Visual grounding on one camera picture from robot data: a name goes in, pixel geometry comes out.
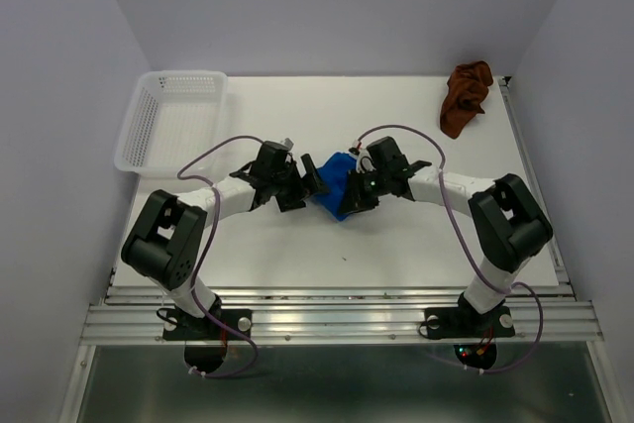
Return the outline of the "blue towel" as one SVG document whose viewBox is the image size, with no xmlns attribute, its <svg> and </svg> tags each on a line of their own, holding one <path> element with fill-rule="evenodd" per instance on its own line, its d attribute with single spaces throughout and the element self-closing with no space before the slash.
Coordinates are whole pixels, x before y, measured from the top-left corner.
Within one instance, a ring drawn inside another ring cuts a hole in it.
<svg viewBox="0 0 634 423">
<path fill-rule="evenodd" d="M 314 195 L 313 201 L 327 210 L 339 222 L 347 218 L 346 214 L 339 212 L 339 207 L 344 198 L 348 173 L 355 170 L 356 166 L 357 159 L 355 157 L 348 153 L 337 152 L 317 168 L 329 191 Z"/>
</svg>

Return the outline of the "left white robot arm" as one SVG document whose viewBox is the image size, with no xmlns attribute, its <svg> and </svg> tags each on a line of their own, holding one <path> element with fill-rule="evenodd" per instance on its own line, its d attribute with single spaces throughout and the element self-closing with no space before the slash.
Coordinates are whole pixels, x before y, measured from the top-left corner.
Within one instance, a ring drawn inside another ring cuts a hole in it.
<svg viewBox="0 0 634 423">
<path fill-rule="evenodd" d="M 222 301 L 199 276 L 221 220 L 252 212 L 275 200 L 279 211 L 305 207 L 328 192 L 310 155 L 294 159 L 289 146 L 261 143 L 256 157 L 217 183 L 180 194 L 150 194 L 121 250 L 122 261 L 151 280 L 174 306 L 157 316 L 167 332 L 215 339 L 248 332 L 224 323 Z"/>
</svg>

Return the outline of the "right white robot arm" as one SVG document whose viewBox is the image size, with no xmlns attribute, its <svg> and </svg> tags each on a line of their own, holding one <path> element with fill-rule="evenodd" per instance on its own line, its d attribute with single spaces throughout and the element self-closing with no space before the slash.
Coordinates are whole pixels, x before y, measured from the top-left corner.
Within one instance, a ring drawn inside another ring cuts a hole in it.
<svg viewBox="0 0 634 423">
<path fill-rule="evenodd" d="M 424 312 L 419 327 L 430 340 L 500 337 L 515 334 L 506 297 L 519 272 L 551 241 L 553 228 L 521 177 L 498 179 L 444 171 L 425 160 L 409 161 L 395 139 L 385 137 L 351 149 L 356 167 L 348 171 L 338 212 L 370 211 L 385 195 L 444 207 L 451 225 L 457 215 L 472 219 L 481 261 L 469 257 L 475 276 L 455 306 Z"/>
</svg>

